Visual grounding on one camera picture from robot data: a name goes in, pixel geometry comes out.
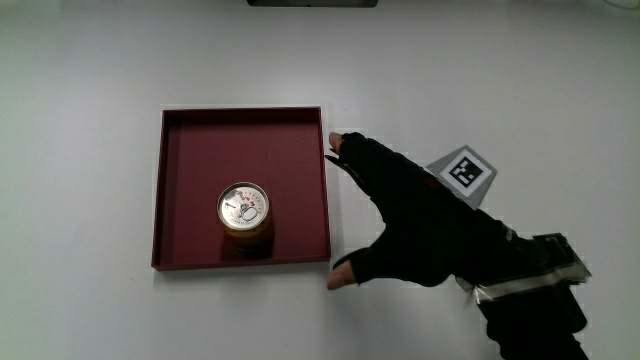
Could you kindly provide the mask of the person's right hand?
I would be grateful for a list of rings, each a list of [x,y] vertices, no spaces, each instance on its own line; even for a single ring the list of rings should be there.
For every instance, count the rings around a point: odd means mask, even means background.
[[[382,215],[370,246],[341,258],[327,287],[392,278],[433,287],[455,276],[479,303],[556,285],[589,272],[559,237],[526,240],[474,210],[422,167],[359,133],[332,133],[329,159],[355,178]]]

